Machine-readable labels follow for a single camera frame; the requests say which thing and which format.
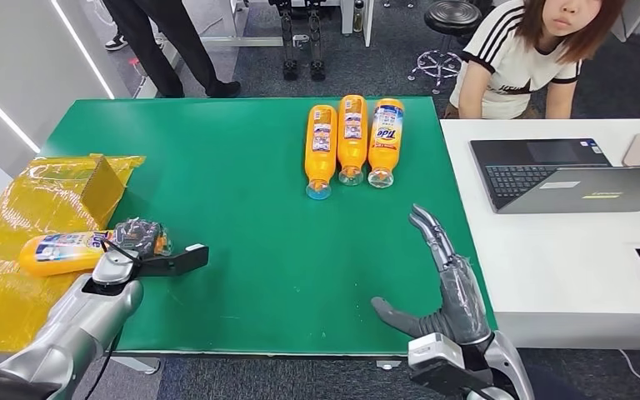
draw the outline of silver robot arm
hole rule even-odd
[[[441,394],[463,395],[469,400],[533,400],[517,349],[489,327],[469,261],[455,253],[430,212],[414,204],[408,220],[431,250],[440,277],[442,307],[426,317],[414,317],[395,310],[380,297],[373,298],[372,305],[387,325],[415,338],[408,344],[411,379]]]
[[[136,220],[137,226],[142,223],[154,222]],[[143,259],[136,250],[110,247],[92,274],[75,280],[52,306],[33,341],[0,364],[0,399],[72,398],[89,365],[112,346],[141,304],[143,286],[137,277],[183,274],[206,265],[208,255],[201,244],[175,257]]]

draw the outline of green mat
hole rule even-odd
[[[370,113],[376,99],[370,99]],[[305,194],[303,144],[313,105],[339,98],[78,101],[43,155],[145,155],[112,219],[163,223],[175,248],[204,243],[209,264],[143,278],[126,351],[405,354],[408,337],[369,300],[423,315],[440,305],[438,275],[412,203],[434,213],[472,261],[495,322],[430,97],[405,105],[396,182],[378,190],[332,180]]]

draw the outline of yellow plastic bag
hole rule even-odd
[[[15,352],[33,340],[50,307],[79,275],[42,278],[22,272],[18,254],[23,244],[43,234],[105,228],[133,169],[144,160],[97,155],[36,159],[1,195],[0,352]]]

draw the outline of tide bottle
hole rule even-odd
[[[93,269],[104,254],[100,238],[113,240],[113,231],[34,237],[23,245],[18,262],[22,269],[36,277]]]
[[[364,180],[362,165],[367,161],[367,102],[364,97],[350,94],[340,101],[337,132],[337,159],[342,166],[339,181],[356,186]]]
[[[369,184],[388,188],[393,184],[393,169],[398,163],[403,130],[403,104],[393,98],[383,98],[374,108],[372,135],[369,138]]]
[[[332,106],[317,105],[307,116],[305,137],[305,193],[315,200],[330,196],[338,151],[338,113]]]

